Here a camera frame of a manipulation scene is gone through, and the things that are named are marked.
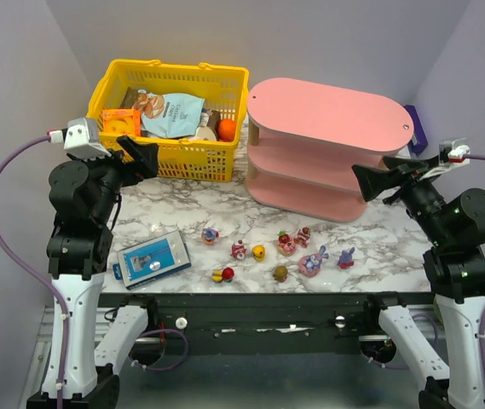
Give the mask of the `strawberry tart toy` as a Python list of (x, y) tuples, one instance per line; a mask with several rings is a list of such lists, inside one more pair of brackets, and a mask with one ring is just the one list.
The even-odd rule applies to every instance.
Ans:
[(279, 231), (276, 246), (279, 253), (284, 256), (291, 256), (297, 250), (295, 240), (286, 231)]

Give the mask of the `purple bunny cup toy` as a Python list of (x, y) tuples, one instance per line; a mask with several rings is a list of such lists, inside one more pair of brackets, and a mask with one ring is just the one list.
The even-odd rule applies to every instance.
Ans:
[(204, 228), (201, 233), (202, 241), (207, 245), (214, 245), (219, 238), (219, 232), (213, 228)]

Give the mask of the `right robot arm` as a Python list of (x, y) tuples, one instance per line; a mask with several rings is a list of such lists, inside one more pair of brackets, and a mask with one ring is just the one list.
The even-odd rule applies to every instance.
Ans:
[(380, 328), (417, 380), (421, 408), (485, 408), (485, 190), (470, 188), (446, 202), (433, 185), (470, 159), (469, 153), (423, 161), (386, 157), (382, 170), (352, 167), (366, 202), (393, 190), (384, 204), (403, 203), (431, 243), (424, 271), (441, 312), (448, 360), (406, 306), (382, 305), (378, 313)]

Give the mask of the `orange snack box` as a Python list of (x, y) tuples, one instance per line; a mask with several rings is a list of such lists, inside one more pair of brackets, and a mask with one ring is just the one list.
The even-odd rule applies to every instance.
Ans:
[(103, 131), (115, 135), (140, 136), (141, 114), (128, 109), (106, 109), (102, 111)]

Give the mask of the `black mounting rail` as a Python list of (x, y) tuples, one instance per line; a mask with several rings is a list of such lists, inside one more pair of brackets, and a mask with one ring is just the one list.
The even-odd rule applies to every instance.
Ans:
[(429, 292), (103, 293), (102, 308), (152, 302), (150, 322), (172, 328), (183, 317), (192, 354), (358, 354), (384, 336), (382, 307), (428, 306)]

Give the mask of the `purple bunny donut toy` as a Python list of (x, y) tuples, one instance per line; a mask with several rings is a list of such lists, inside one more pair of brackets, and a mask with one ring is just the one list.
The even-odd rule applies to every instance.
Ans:
[(308, 277), (315, 277), (321, 270), (322, 263), (329, 258), (326, 247), (322, 245), (316, 253), (303, 256), (298, 262), (298, 271)]

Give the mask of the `dark brown packet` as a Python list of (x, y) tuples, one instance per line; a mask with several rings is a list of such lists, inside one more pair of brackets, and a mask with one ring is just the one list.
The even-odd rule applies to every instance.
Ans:
[(128, 88), (119, 106), (120, 109), (134, 109), (134, 105), (139, 95), (139, 89)]

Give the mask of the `purple box behind shelf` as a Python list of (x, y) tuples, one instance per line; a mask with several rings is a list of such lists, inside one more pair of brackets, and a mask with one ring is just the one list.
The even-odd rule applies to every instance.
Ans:
[(429, 145), (428, 139), (421, 124), (416, 107), (413, 105), (404, 106), (411, 120), (413, 121), (413, 136), (408, 143), (409, 152), (415, 156), (419, 156)]

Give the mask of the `yellow duck toy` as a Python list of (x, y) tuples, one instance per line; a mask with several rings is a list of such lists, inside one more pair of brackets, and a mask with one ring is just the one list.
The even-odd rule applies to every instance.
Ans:
[(263, 245), (256, 245), (251, 250), (253, 258), (257, 262), (262, 262), (266, 256), (266, 250)]

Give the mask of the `yellow plastic shopping basket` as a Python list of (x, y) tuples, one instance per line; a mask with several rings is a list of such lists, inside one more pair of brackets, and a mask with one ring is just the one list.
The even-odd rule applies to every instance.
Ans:
[(160, 60), (113, 60), (96, 85), (87, 116), (98, 123), (100, 141), (119, 150), (117, 137), (103, 130), (102, 111), (121, 107), (126, 91), (146, 89), (155, 94), (185, 93), (205, 100), (205, 107), (236, 123), (234, 139), (225, 141), (161, 140), (140, 137), (139, 144), (159, 145), (159, 175), (198, 181), (229, 182), (234, 153), (246, 115), (249, 71), (241, 66), (201, 62), (197, 66), (166, 64)]

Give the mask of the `red yellow mushroom toy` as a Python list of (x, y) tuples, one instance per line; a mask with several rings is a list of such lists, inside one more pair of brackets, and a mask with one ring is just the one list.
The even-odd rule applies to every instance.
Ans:
[(222, 282), (225, 282), (225, 283), (232, 282), (234, 279), (234, 276), (235, 276), (235, 273), (232, 268), (225, 268), (223, 270), (215, 270), (212, 273), (211, 278), (215, 283), (219, 284)]

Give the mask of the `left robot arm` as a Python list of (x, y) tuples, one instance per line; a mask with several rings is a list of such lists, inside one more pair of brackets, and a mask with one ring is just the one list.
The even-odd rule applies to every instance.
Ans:
[(114, 408), (119, 373), (138, 336), (153, 319), (152, 301), (135, 297), (118, 309), (106, 336), (95, 340), (96, 315), (113, 242), (108, 225), (122, 187), (158, 174), (156, 144), (118, 138), (118, 151), (75, 157), (49, 175), (54, 230), (46, 254), (55, 294), (49, 365), (28, 408)]

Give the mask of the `pink three-tier shelf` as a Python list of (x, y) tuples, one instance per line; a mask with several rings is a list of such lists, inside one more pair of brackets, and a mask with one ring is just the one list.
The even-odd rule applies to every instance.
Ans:
[(333, 222), (366, 210), (355, 164), (379, 167), (413, 136), (413, 120), (382, 95), (270, 78), (247, 97), (245, 185), (260, 204)]

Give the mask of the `small purple bunny toy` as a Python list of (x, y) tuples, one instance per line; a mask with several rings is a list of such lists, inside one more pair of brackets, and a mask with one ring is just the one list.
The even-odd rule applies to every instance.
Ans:
[(348, 250), (342, 250), (339, 256), (337, 265), (341, 269), (351, 268), (354, 265), (353, 254), (355, 252), (355, 247), (351, 247)]

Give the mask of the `pink strawberry bear toy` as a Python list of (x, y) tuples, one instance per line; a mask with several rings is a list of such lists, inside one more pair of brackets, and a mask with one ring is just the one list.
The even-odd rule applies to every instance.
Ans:
[(307, 248), (309, 245), (310, 239), (310, 229), (308, 227), (300, 228), (295, 235), (294, 242), (302, 246), (303, 248)]

